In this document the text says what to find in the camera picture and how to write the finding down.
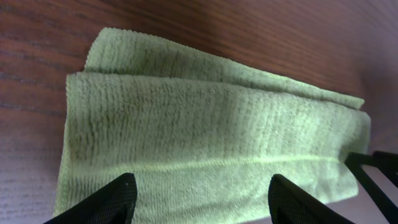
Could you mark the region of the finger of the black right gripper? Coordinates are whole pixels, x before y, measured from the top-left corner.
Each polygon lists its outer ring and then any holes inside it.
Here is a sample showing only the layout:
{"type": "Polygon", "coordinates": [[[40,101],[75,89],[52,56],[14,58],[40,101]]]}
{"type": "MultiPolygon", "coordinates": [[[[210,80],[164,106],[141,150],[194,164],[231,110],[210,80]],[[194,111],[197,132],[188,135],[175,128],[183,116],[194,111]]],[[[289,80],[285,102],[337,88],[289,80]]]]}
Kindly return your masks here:
{"type": "Polygon", "coordinates": [[[365,173],[363,165],[376,167],[373,155],[350,152],[345,165],[372,198],[378,209],[389,223],[397,224],[397,205],[382,191],[382,189],[365,173]]]}

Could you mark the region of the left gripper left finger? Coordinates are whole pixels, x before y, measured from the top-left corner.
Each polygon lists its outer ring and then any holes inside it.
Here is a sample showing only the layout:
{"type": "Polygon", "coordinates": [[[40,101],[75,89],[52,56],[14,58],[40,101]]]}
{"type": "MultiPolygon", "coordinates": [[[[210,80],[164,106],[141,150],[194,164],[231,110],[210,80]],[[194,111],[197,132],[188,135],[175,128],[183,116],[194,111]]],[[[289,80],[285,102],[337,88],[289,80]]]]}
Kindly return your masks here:
{"type": "Polygon", "coordinates": [[[131,224],[136,200],[135,176],[124,173],[45,224],[131,224]]]}

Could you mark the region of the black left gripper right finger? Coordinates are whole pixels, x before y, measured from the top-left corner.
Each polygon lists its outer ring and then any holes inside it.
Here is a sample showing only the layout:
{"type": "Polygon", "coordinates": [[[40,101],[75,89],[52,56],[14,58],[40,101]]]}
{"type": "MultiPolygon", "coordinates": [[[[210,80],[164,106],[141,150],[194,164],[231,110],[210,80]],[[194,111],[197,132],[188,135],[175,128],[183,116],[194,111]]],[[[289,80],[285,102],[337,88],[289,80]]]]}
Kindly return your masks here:
{"type": "Polygon", "coordinates": [[[281,174],[271,178],[268,204],[273,224],[353,224],[281,174]]]}

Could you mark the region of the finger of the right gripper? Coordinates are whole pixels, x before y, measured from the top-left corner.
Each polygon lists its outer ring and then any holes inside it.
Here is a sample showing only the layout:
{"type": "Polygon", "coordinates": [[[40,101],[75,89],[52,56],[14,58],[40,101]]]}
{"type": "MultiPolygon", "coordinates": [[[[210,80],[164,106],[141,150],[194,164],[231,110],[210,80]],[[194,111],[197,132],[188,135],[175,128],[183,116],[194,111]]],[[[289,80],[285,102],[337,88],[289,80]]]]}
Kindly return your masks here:
{"type": "Polygon", "coordinates": [[[397,187],[397,154],[374,151],[376,167],[397,187]]]}

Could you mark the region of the green microfiber cloth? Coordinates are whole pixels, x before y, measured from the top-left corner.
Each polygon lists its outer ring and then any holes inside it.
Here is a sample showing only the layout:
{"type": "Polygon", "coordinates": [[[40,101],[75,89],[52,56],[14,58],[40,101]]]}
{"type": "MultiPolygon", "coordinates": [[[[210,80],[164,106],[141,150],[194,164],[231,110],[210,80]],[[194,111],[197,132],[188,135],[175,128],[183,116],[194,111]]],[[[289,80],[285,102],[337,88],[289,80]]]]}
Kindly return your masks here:
{"type": "Polygon", "coordinates": [[[66,88],[56,215],[126,172],[135,223],[268,217],[274,174],[323,203],[358,194],[344,161],[368,150],[360,98],[115,28],[66,88]]]}

